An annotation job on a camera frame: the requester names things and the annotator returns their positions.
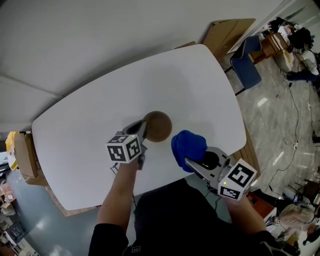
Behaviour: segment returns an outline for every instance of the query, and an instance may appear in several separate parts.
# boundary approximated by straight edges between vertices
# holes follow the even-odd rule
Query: round brown object
[[[151,142],[163,142],[169,137],[172,131],[170,117],[160,111],[148,113],[143,120],[146,120],[146,138]]]

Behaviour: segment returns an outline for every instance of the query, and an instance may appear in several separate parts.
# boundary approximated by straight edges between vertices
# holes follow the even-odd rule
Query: white table
[[[105,143],[151,111],[172,121],[170,137],[145,140],[138,195],[182,179],[171,138],[189,130],[230,155],[246,143],[239,105],[215,57],[198,44],[119,68],[71,93],[32,124],[43,173],[67,210],[102,204],[114,180]]]

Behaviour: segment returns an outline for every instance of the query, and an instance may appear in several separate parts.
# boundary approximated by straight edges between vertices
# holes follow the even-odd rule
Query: blue towel
[[[186,172],[193,173],[186,165],[185,158],[201,161],[208,147],[204,137],[183,130],[172,138],[171,148],[178,165]]]

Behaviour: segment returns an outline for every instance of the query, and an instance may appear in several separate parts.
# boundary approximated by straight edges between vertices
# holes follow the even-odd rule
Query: tile floor
[[[230,57],[226,57],[221,64],[224,69],[229,67],[228,58]],[[237,99],[262,172],[256,186],[272,195],[268,183],[278,168],[286,168],[292,160],[296,142],[297,110],[288,84],[283,80],[274,60],[265,60],[256,67],[262,76],[262,82],[238,95]],[[234,91],[239,91],[242,86],[236,74],[231,70],[227,76]],[[304,178],[311,177],[320,161],[317,160],[320,159],[320,153],[311,141],[311,115],[308,108],[310,94],[313,123],[317,126],[316,116],[320,113],[318,97],[306,82],[296,82],[291,92],[299,113],[296,129],[298,146],[290,168],[279,172],[271,183],[277,193],[281,193],[282,187],[289,183],[300,183]],[[40,186],[27,185],[19,171],[11,172],[7,180],[17,198],[19,219],[29,231],[26,240],[41,256],[88,255],[98,209],[66,218],[46,190]],[[187,182],[204,195],[207,194],[205,182],[197,176],[189,176]],[[210,193],[206,198],[214,207],[217,197]],[[220,218],[230,221],[222,200],[217,204],[217,212]],[[127,232],[130,242],[135,239],[133,220],[132,217]]]

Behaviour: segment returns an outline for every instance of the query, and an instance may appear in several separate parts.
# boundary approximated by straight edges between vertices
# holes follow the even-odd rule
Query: chair
[[[254,87],[261,81],[255,65],[249,57],[249,53],[258,52],[261,50],[261,44],[258,35],[247,37],[240,47],[235,51],[230,59],[231,67],[229,67],[224,73],[227,73],[231,69],[239,77],[243,89],[238,91],[235,95],[239,95],[246,89]]]

